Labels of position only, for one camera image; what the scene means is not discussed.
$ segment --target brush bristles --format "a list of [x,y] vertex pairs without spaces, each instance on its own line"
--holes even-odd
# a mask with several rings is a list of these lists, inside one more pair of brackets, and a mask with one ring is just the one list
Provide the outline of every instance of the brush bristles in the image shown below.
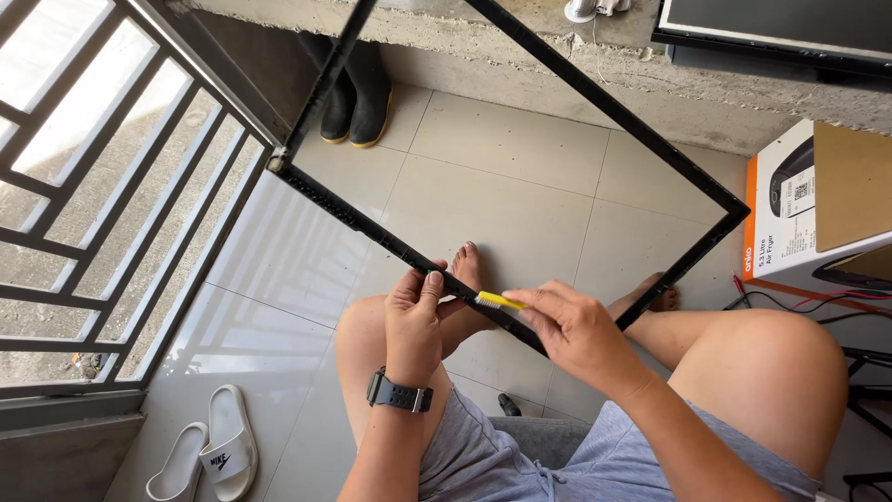
[[490,308],[494,308],[494,309],[496,309],[496,310],[501,310],[501,305],[499,305],[499,304],[497,304],[497,303],[495,303],[495,302],[491,302],[491,301],[489,301],[489,300],[484,300],[484,299],[482,299],[482,298],[480,298],[480,297],[476,297],[476,298],[474,298],[474,301],[475,301],[478,305],[488,306],[488,307],[490,307]]

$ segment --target yellow brush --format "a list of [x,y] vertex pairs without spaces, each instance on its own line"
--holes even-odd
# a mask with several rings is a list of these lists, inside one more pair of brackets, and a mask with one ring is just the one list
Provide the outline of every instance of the yellow brush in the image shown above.
[[478,305],[488,306],[490,308],[501,308],[503,306],[509,306],[517,310],[524,310],[525,308],[527,308],[527,305],[512,302],[502,295],[487,293],[486,291],[477,293],[477,298],[474,298],[474,301],[477,302]]

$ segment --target tile floor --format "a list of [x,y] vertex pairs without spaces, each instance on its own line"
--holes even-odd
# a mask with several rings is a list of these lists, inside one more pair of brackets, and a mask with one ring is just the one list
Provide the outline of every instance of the tile floor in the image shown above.
[[[398,87],[395,97],[379,146],[312,134],[299,165],[427,256],[451,259],[474,240],[496,291],[557,278],[612,301],[721,215],[625,132],[421,88]],[[744,158],[681,149],[743,195]],[[682,308],[720,309],[737,296],[729,275],[741,241],[734,232],[681,281]],[[405,268],[264,172],[150,386],[148,420],[106,500],[141,500],[174,438],[207,420],[207,398],[223,383],[244,390],[259,443],[245,500],[334,500],[356,454],[335,324]],[[445,363],[488,414],[501,414],[501,391],[524,414],[586,422],[604,401],[503,331],[472,337]],[[204,479],[196,500],[215,500]]]

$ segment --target nike slide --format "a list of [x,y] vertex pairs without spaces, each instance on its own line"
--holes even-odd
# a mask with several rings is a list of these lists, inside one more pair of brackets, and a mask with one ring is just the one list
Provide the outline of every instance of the nike slide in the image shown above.
[[208,444],[208,426],[190,423],[177,436],[167,462],[161,472],[145,484],[145,494],[151,502],[192,502],[201,463],[198,455]]
[[211,395],[211,443],[200,458],[220,502],[238,500],[257,474],[257,444],[248,424],[242,391],[224,385]]

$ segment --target air fryer box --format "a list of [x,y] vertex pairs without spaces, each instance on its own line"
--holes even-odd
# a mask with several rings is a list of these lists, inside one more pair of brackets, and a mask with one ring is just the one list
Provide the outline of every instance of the air fryer box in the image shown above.
[[[747,165],[743,279],[892,296],[892,138],[801,121]],[[892,313],[892,299],[838,300]]]

